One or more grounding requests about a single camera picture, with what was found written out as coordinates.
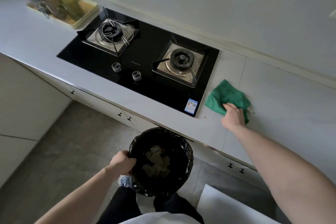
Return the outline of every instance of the trash can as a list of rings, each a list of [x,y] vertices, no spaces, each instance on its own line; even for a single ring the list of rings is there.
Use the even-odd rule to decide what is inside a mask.
[[[153,152],[156,157],[162,157],[163,164],[160,166],[167,164],[168,159],[168,171],[149,177],[145,167],[155,167],[153,161],[156,161],[149,157]],[[148,197],[168,196],[177,192],[187,181],[194,160],[193,150],[184,137],[160,127],[148,129],[135,137],[129,146],[129,157],[136,158],[132,169],[132,187],[137,193]]]

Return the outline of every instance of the green cleaning rag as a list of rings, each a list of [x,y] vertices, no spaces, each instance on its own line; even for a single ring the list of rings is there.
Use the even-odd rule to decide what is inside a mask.
[[[224,80],[211,92],[205,105],[211,110],[225,115],[226,109],[223,104],[226,103],[232,103],[238,108],[242,108],[244,110],[245,124],[249,122],[247,108],[251,104],[250,101],[245,97],[244,93],[236,90],[227,80]]]

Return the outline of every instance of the stove knob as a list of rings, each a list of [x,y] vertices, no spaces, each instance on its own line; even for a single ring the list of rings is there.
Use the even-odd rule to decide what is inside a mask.
[[[138,82],[141,80],[141,73],[139,71],[135,71],[132,73],[133,80]]]
[[[112,69],[115,71],[115,73],[119,73],[121,71],[121,65],[120,63],[116,62],[112,64]]]

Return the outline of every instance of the kitchen counter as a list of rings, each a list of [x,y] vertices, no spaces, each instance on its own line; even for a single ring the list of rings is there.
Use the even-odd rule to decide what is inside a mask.
[[[193,118],[57,58],[77,35],[76,31],[29,10],[25,3],[26,0],[0,0],[0,52],[251,165],[238,140],[222,127],[222,116],[204,106],[210,92],[226,79],[252,103],[254,113],[250,114],[248,127],[300,154],[336,182],[336,112],[332,108],[336,106],[335,89],[219,48]],[[202,41],[181,30],[174,33]]]
[[[193,118],[57,58],[56,55],[77,35],[75,30],[28,9],[26,0],[0,0],[0,3],[0,52],[3,54],[190,139],[223,150],[227,130],[221,125],[222,116],[205,107],[204,102],[223,79],[238,88],[245,56],[220,51],[197,115]]]

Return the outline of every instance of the sneaker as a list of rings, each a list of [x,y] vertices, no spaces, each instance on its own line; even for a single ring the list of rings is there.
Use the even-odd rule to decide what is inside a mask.
[[[118,184],[120,187],[126,187],[132,189],[132,180],[133,178],[126,175],[120,175],[118,178]]]

